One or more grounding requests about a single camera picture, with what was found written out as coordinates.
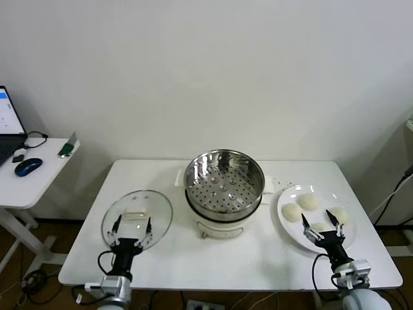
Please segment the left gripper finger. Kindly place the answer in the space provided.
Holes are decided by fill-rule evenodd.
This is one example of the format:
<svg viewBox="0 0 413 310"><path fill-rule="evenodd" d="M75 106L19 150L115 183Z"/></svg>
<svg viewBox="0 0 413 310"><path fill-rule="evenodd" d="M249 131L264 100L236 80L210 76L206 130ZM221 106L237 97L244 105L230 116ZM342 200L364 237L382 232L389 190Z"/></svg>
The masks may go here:
<svg viewBox="0 0 413 310"><path fill-rule="evenodd" d="M150 247L152 242L151 217L138 218L135 224L135 237L137 247Z"/></svg>
<svg viewBox="0 0 413 310"><path fill-rule="evenodd" d="M117 232L121 223L121 215L118 216L110 231L107 231L108 245L113 245L117 242Z"/></svg>

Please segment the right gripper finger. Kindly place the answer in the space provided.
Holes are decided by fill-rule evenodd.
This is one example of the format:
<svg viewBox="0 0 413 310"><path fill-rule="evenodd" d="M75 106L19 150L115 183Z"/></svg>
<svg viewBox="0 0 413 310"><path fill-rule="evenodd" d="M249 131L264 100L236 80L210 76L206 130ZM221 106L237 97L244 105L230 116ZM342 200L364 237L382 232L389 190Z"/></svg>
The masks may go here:
<svg viewBox="0 0 413 310"><path fill-rule="evenodd" d="M338 237L345 237L343 233L343 224L339 222L335 215L333 215L329 210L326 210L327 216L329 217L332 225L336 228L336 234Z"/></svg>
<svg viewBox="0 0 413 310"><path fill-rule="evenodd" d="M301 214L302 222L303 222L303 234L309 239L311 242L318 242L322 240L322 235L316 232L315 230L310 228L310 224L308 223L304 214Z"/></svg>

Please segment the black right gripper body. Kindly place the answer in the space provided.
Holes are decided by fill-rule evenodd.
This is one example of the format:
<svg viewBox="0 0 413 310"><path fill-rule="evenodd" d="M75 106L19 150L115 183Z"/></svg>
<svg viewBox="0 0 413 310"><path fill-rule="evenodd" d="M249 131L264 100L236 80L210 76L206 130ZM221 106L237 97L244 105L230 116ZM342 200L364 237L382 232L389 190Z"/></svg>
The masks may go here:
<svg viewBox="0 0 413 310"><path fill-rule="evenodd" d="M336 231L324 231L320 235L323 238L316 240L315 245L327 252L331 265L344 265L352 261L343 248L344 236L338 236Z"/></svg>

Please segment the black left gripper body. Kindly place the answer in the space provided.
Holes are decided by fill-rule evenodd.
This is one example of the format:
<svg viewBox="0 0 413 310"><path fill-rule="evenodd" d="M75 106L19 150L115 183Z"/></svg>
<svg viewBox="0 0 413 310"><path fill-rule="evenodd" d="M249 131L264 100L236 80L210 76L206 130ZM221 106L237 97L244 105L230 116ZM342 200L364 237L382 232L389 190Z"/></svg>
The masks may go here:
<svg viewBox="0 0 413 310"><path fill-rule="evenodd" d="M111 251L115 254L111 275L131 275L133 259L143 252L143 246L138 239L119 238L111 246Z"/></svg>

